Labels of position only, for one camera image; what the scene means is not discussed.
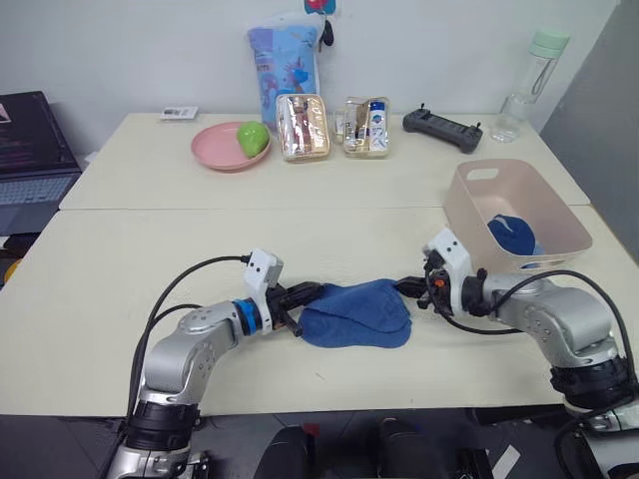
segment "white label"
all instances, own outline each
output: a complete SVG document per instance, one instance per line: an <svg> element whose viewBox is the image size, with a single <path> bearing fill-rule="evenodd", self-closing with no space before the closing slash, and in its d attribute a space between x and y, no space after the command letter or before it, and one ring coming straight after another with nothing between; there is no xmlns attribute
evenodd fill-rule
<svg viewBox="0 0 639 479"><path fill-rule="evenodd" d="M521 457L519 451L512 447L512 445L508 445L506 451L495 464L495 467L492 468L492 476L494 479L506 479L510 471L512 471L512 468L515 467L519 457Z"/></svg>
<svg viewBox="0 0 639 479"><path fill-rule="evenodd" d="M9 114L5 110L5 108L0 103L0 123L11 123L11 119L9 118Z"/></svg>
<svg viewBox="0 0 639 479"><path fill-rule="evenodd" d="M193 120L197 114L198 107L166 107L160 120Z"/></svg>
<svg viewBox="0 0 639 479"><path fill-rule="evenodd" d="M343 135L343 115L335 115L335 132Z"/></svg>

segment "pink plate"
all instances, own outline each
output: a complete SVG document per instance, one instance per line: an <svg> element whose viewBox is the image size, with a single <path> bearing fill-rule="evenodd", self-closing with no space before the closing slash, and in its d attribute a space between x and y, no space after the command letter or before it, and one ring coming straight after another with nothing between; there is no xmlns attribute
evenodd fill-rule
<svg viewBox="0 0 639 479"><path fill-rule="evenodd" d="M220 123L200 131L191 142L191 151L202 165L214 170L233 172L251 167L269 152L271 138L257 156L247 158L237 137L242 123Z"/></svg>

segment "laptop screen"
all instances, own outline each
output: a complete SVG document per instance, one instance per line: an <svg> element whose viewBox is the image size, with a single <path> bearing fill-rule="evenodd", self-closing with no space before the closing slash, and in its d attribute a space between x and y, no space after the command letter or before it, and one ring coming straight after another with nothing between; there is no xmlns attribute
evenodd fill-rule
<svg viewBox="0 0 639 479"><path fill-rule="evenodd" d="M0 175L76 168L42 92L0 95Z"/></svg>

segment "laptop keyboard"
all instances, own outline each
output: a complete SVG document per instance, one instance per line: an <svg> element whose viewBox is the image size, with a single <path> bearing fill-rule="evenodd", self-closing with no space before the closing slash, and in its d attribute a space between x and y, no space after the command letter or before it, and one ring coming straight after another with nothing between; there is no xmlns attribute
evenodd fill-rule
<svg viewBox="0 0 639 479"><path fill-rule="evenodd" d="M71 180L57 177L0 183L0 206L57 202Z"/></svg>

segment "white table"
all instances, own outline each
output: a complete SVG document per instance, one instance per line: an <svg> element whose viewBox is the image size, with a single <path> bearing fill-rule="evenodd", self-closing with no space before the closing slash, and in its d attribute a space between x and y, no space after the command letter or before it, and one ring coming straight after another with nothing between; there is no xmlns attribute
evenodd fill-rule
<svg viewBox="0 0 639 479"><path fill-rule="evenodd" d="M590 207L572 210L594 240L572 266L610 293L637 344L639 270ZM399 278L420 272L420 248L444 224L440 208L61 212L0 293L0 412L123 414L132 351L150 308L177 273L203 258L259 246L284 260L285 285ZM166 306L245 297L241 268L196 272ZM412 336L398 349L321 349L286 331L248 339L214 370L203 413L560 400L530 338L467 334L407 304ZM175 320L166 319L151 342Z"/></svg>
<svg viewBox="0 0 639 479"><path fill-rule="evenodd" d="M486 128L477 150L401 128L390 120L391 151L383 160L347 159L333 144L327 161L292 165L279 141L260 164L224 174L196 163L191 140L200 130L254 115L200 115L193 123L163 123L157 114L129 115L62 202L63 210L276 210L439 207L458 164L515 158L535 167L567 205L589 200L536 132L526 126L512 144L488 138L492 115L451 115Z"/></svg>

